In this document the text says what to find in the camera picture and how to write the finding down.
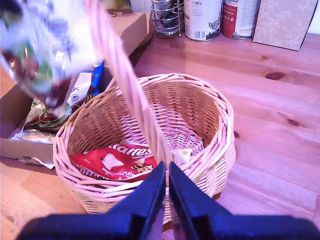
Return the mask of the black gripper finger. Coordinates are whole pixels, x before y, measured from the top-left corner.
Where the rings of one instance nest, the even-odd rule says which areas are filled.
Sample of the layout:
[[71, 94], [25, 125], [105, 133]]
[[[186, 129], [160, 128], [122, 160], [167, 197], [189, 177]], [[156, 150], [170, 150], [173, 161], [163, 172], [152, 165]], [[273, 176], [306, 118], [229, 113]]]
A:
[[174, 163], [169, 164], [169, 201], [176, 240], [222, 240], [216, 217], [230, 212], [200, 190]]
[[161, 162], [126, 198], [107, 212], [108, 240], [160, 240], [166, 196], [166, 165]]

